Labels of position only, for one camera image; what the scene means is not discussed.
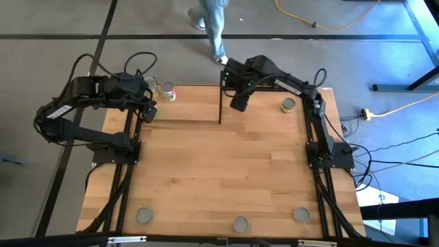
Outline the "person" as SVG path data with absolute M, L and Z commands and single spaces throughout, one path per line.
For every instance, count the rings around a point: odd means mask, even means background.
M 198 24 L 203 23 L 209 42 L 213 50 L 213 59 L 217 64 L 224 67 L 228 62 L 222 32 L 224 31 L 224 11 L 228 6 L 228 0 L 198 0 L 199 17 Z

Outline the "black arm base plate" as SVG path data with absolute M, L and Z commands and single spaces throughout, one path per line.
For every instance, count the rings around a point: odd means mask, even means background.
M 97 164 L 135 164 L 139 160 L 142 140 L 131 139 L 129 144 L 128 148 L 93 144 L 88 149 L 93 152 L 92 162 Z
M 328 156 L 327 153 L 318 154 L 316 142 L 306 143 L 307 160 L 310 167 L 316 168 L 354 168 L 353 152 L 345 143 L 336 143 L 334 153 Z

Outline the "dark grey floor object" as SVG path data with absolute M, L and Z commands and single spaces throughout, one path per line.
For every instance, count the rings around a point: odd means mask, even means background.
M 7 152 L 2 152 L 2 151 L 0 151 L 0 161 L 4 162 L 4 163 L 14 163 L 16 165 L 24 165 L 25 164 L 24 160 L 22 160 L 16 156 L 13 156 Z

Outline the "strawberry dessert can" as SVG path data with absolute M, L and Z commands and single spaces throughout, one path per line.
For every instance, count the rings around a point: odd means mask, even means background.
M 250 228 L 248 219 L 244 216 L 238 216 L 234 219 L 233 229 L 237 233 L 246 233 Z

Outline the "black aluminium frame rail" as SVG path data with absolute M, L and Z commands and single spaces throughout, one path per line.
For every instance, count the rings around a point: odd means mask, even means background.
M 235 91 L 235 88 L 232 88 L 230 86 L 223 86 L 223 91 Z M 267 91 L 267 92 L 288 92 L 288 90 L 275 86 L 259 86 L 254 91 Z
M 309 142 L 318 143 L 317 134 L 310 122 L 309 113 L 306 111 L 303 104 L 302 107 L 305 116 L 305 127 L 307 131 L 306 143 Z M 329 121 L 326 119 L 326 110 L 323 119 L 326 121 L 327 128 L 329 128 L 331 125 Z M 341 141 L 341 142 L 335 141 L 335 143 L 347 144 L 345 141 Z M 329 236 L 329 225 L 328 225 L 327 214 L 326 214 L 326 208 L 329 207 L 332 213 L 335 235 L 337 237 L 343 236 L 342 233 L 345 232 L 349 238 L 361 238 L 362 235 L 357 230 L 355 230 L 355 227 L 347 220 L 346 216 L 342 213 L 342 210 L 337 205 L 336 197 L 335 197 L 335 189 L 333 186 L 333 180 L 331 175 L 332 168 L 310 167 L 309 164 L 308 167 L 311 170 L 315 184 L 317 203 L 318 203 L 318 213 L 321 221 L 322 234 L 325 237 Z
M 132 118 L 136 115 L 136 123 L 134 127 L 134 138 L 130 139 L 133 151 L 129 151 L 126 155 L 118 157 L 115 161 L 115 171 L 112 180 L 112 187 L 109 193 L 108 202 L 104 205 L 104 208 L 100 211 L 98 216 L 80 233 L 97 233 L 102 226 L 102 233 L 108 233 L 110 231 L 112 216 L 117 208 L 116 226 L 115 231 L 121 233 L 123 229 L 123 221 L 125 218 L 125 213 L 128 204 L 128 195 L 130 190 L 130 183 L 132 181 L 132 174 L 134 171 L 134 166 L 139 161 L 141 140 L 139 138 L 139 133 L 141 129 L 141 124 L 143 122 L 140 110 L 129 110 L 126 115 L 126 122 L 124 127 L 124 133 L 128 134 L 130 137 L 130 128 L 132 123 Z

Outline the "silver metal bracket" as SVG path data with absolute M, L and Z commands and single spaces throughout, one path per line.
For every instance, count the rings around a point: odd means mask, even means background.
M 146 242 L 146 236 L 109 237 L 107 244 L 124 244 L 133 242 Z
M 299 239 L 297 247 L 338 247 L 337 242 Z

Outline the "black aluminium frame beam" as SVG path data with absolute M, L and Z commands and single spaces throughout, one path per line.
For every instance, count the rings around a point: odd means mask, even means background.
M 0 239 L 0 247 L 93 247 L 107 244 L 109 237 L 146 236 L 146 242 L 167 242 L 177 244 L 212 244 L 214 246 L 229 246 L 232 244 L 248 244 L 253 247 L 270 247 L 287 245 L 297 247 L 299 239 L 307 238 L 262 238 L 262 237 L 178 237 L 164 235 L 120 235 L 108 233 L 74 233 L 69 235 L 52 235 L 43 237 L 26 237 L 15 239 Z M 370 238 L 325 237 L 310 239 L 327 242 L 337 242 L 338 247 L 439 247 L 439 242 L 428 245 L 402 244 L 396 242 L 378 242 Z

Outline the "short teal can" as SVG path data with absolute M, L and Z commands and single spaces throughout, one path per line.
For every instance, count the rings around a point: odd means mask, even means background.
M 149 224 L 154 217 L 154 211 L 148 207 L 142 207 L 137 211 L 137 221 L 140 224 Z

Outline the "short green orange-fruit can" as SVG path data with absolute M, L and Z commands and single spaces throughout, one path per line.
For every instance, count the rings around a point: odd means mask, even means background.
M 296 102 L 292 98 L 286 97 L 281 103 L 281 111 L 283 113 L 290 113 L 293 111 L 295 106 Z

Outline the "yellow Carrots can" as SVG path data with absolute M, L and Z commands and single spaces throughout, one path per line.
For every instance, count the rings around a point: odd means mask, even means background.
M 159 92 L 158 92 L 158 84 L 156 79 L 153 77 L 148 77 L 145 79 L 145 82 L 148 85 L 148 89 L 145 91 L 145 96 L 150 99 L 158 97 Z

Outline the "white sheet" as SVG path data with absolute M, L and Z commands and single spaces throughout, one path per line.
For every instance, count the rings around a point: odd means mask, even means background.
M 364 190 L 357 191 L 358 203 L 361 207 L 381 204 L 398 203 L 399 197 L 391 193 L 380 191 L 374 187 L 368 187 Z M 381 230 L 389 235 L 394 235 L 396 230 L 396 220 L 364 220 L 366 226 Z

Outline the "short tin can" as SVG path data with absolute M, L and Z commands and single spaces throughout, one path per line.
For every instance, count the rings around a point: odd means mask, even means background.
M 311 219 L 311 214 L 310 214 L 309 210 L 305 207 L 295 208 L 292 212 L 292 215 L 293 215 L 293 218 L 297 222 L 303 223 L 303 224 L 308 223 Z

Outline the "black metal beam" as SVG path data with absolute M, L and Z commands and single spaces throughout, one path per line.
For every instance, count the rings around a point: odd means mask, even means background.
M 360 211 L 364 220 L 439 217 L 439 198 L 371 205 L 361 207 Z

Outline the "black metal desk frame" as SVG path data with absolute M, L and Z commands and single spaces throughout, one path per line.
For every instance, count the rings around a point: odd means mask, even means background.
M 422 42 L 435 67 L 411 84 L 373 84 L 372 90 L 376 92 L 396 93 L 439 93 L 439 83 L 438 85 L 431 85 L 433 81 L 439 79 L 439 59 L 434 53 L 433 48 L 429 43 L 429 39 L 426 37 L 420 23 L 418 22 L 418 19 L 413 13 L 408 0 L 403 0 L 402 3 L 407 11 L 407 14 L 411 18 L 417 34 L 420 35 L 420 41 Z

